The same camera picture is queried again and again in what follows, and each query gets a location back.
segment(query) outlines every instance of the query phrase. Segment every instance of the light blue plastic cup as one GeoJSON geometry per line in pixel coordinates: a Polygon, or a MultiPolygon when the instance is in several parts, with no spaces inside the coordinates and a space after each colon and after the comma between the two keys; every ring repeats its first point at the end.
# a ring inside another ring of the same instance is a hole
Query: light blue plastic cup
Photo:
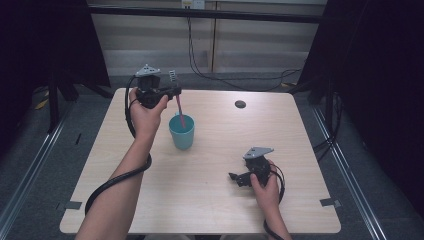
{"type": "Polygon", "coordinates": [[[194,120],[190,116],[183,114],[185,128],[181,124],[180,115],[175,115],[169,120],[169,131],[176,148],[186,150],[193,145],[194,120]]]}

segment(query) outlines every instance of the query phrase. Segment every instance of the forearm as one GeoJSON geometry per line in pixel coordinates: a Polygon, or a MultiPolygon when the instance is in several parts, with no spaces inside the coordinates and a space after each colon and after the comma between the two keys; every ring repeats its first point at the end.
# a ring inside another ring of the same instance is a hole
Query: forearm
{"type": "MultiPolygon", "coordinates": [[[[265,220],[268,224],[268,227],[273,232],[275,232],[278,236],[282,237],[284,240],[292,239],[278,208],[274,210],[272,209],[267,210],[264,213],[265,213],[265,220]]],[[[271,237],[270,235],[268,235],[268,239],[274,240],[274,238],[271,237]]]]}
{"type": "MultiPolygon", "coordinates": [[[[146,164],[154,136],[134,140],[111,178],[146,164]]],[[[105,190],[94,201],[77,239],[125,239],[134,218],[143,173],[105,190]]]]}

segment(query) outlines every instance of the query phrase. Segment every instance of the white wall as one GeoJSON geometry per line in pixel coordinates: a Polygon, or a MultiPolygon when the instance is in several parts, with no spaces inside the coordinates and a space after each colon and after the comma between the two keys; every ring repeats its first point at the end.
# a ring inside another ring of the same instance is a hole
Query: white wall
{"type": "MultiPolygon", "coordinates": [[[[302,4],[259,2],[207,1],[206,8],[321,15],[325,6],[322,0],[299,0],[302,4]]],[[[89,0],[88,3],[154,8],[181,7],[181,1],[89,0]]],[[[97,14],[92,17],[109,75],[131,75],[146,63],[161,68],[163,72],[174,69],[177,73],[191,72],[188,25],[185,18],[97,14]]],[[[202,72],[280,72],[286,68],[300,68],[308,55],[317,29],[317,24],[300,23],[213,19],[191,19],[191,22],[196,63],[202,72]]]]}

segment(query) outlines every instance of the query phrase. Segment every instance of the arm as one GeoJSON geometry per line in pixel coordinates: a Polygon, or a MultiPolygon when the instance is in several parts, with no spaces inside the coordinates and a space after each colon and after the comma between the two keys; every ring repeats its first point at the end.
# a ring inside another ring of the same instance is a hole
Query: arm
{"type": "MultiPolygon", "coordinates": [[[[135,88],[130,102],[136,99],[135,88]]],[[[146,164],[160,125],[160,114],[166,108],[168,97],[162,97],[153,109],[144,108],[135,101],[130,107],[136,137],[121,163],[110,178],[119,176],[146,164]]],[[[134,218],[143,173],[124,180],[100,194],[88,211],[76,239],[125,239],[134,218]]]]}
{"type": "Polygon", "coordinates": [[[277,176],[271,174],[265,187],[259,183],[255,174],[250,175],[250,181],[252,182],[252,187],[256,195],[256,201],[258,202],[259,208],[265,215],[268,227],[284,240],[291,240],[292,238],[290,233],[288,232],[280,213],[277,176]]]}

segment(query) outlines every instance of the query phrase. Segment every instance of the wire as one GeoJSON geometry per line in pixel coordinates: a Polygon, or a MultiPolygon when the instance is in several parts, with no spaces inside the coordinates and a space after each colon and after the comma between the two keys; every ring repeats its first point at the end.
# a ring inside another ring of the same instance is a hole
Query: wire
{"type": "MultiPolygon", "coordinates": [[[[135,129],[134,126],[132,125],[132,121],[131,121],[131,111],[130,108],[132,106],[132,104],[137,100],[134,99],[133,101],[131,101],[130,105],[128,106],[128,93],[129,93],[129,89],[131,86],[132,81],[135,79],[135,76],[132,76],[127,83],[127,87],[125,89],[125,120],[127,121],[128,124],[128,128],[130,129],[131,134],[133,135],[133,137],[135,137],[135,129]]],[[[142,173],[144,171],[146,171],[147,169],[150,168],[150,166],[152,165],[152,156],[149,155],[147,156],[147,162],[146,164],[144,164],[143,166],[134,169],[132,171],[126,172],[124,174],[121,174],[115,178],[112,178],[110,180],[108,180],[107,182],[105,182],[104,184],[102,184],[100,187],[98,187],[88,198],[87,203],[85,204],[85,214],[87,215],[88,211],[90,210],[91,206],[93,205],[94,200],[96,200],[96,198],[102,193],[104,192],[106,189],[112,187],[113,185],[122,182],[125,179],[128,179],[130,177],[134,177],[139,173],[142,173]]]]}
{"type": "MultiPolygon", "coordinates": [[[[283,174],[283,171],[281,171],[281,169],[278,167],[278,166],[276,166],[276,165],[274,165],[274,164],[269,164],[270,166],[274,166],[274,167],[276,167],[279,171],[280,171],[280,173],[281,173],[281,176],[280,176],[280,174],[278,174],[276,171],[273,171],[273,170],[271,170],[270,172],[272,173],[272,174],[275,174],[277,177],[278,177],[278,179],[280,180],[280,183],[281,183],[281,189],[280,189],[280,194],[279,194],[279,196],[278,196],[278,203],[281,203],[281,200],[283,200],[283,196],[284,196],[284,192],[285,192],[285,188],[286,188],[286,183],[285,183],[285,179],[284,179],[284,174],[283,174]]],[[[277,240],[284,240],[282,237],[280,237],[278,234],[276,234],[274,231],[272,231],[271,230],[271,228],[269,228],[269,226],[268,226],[268,223],[266,222],[266,220],[264,220],[264,224],[263,224],[263,227],[264,227],[264,229],[265,229],[265,231],[270,235],[270,236],[272,236],[274,239],[277,239],[277,240]]]]}
{"type": "Polygon", "coordinates": [[[334,105],[334,110],[337,113],[337,123],[336,123],[335,129],[332,131],[332,135],[328,137],[326,140],[324,140],[322,143],[314,147],[314,152],[318,153],[319,151],[323,149],[325,145],[328,144],[324,153],[317,159],[318,162],[320,162],[324,158],[324,156],[328,153],[328,151],[333,147],[334,142],[336,141],[336,138],[337,138],[337,133],[340,128],[340,122],[341,122],[342,112],[343,112],[343,104],[340,101],[340,96],[337,93],[336,93],[336,104],[334,105]]]}
{"type": "Polygon", "coordinates": [[[283,79],[287,76],[290,76],[298,71],[300,71],[301,69],[288,69],[285,70],[281,73],[281,75],[279,77],[269,77],[269,78],[216,78],[216,77],[210,77],[210,76],[206,76],[204,75],[202,72],[200,72],[199,68],[197,67],[197,63],[196,63],[196,59],[194,57],[194,47],[193,47],[193,38],[192,38],[192,31],[191,31],[191,19],[187,18],[187,24],[188,24],[188,39],[189,39],[189,59],[190,59],[190,68],[191,70],[199,77],[208,79],[208,80],[213,80],[213,81],[220,81],[222,83],[225,83],[231,87],[235,87],[237,89],[243,90],[243,91],[255,91],[255,92],[268,92],[268,91],[272,91],[278,87],[281,86],[281,84],[283,83],[283,79]],[[248,88],[244,88],[238,85],[235,85],[233,83],[230,83],[228,81],[234,81],[234,80],[280,80],[278,82],[278,84],[276,84],[275,86],[272,86],[270,88],[267,89],[248,89],[248,88]]]}

